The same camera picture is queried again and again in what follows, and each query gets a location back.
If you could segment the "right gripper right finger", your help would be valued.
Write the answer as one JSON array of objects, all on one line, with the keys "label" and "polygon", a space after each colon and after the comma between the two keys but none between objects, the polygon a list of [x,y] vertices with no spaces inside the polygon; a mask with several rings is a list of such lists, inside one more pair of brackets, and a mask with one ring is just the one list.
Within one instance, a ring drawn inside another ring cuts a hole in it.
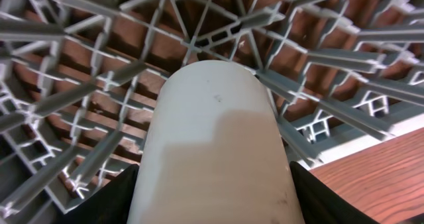
[{"label": "right gripper right finger", "polygon": [[299,163],[290,162],[290,171],[306,224],[378,224]]}]

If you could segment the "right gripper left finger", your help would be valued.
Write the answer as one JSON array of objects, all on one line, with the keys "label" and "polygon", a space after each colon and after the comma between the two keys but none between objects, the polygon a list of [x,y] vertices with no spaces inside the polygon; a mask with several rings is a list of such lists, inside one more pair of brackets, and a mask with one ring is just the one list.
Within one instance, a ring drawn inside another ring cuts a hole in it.
[{"label": "right gripper left finger", "polygon": [[139,165],[131,164],[57,224],[126,224]]}]

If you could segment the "small white green cup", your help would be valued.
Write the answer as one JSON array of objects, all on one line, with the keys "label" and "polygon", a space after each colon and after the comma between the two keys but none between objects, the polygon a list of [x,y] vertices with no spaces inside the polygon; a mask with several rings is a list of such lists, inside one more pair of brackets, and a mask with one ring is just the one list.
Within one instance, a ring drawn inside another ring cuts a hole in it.
[{"label": "small white green cup", "polygon": [[246,69],[206,60],[162,86],[129,223],[303,223],[274,112]]}]

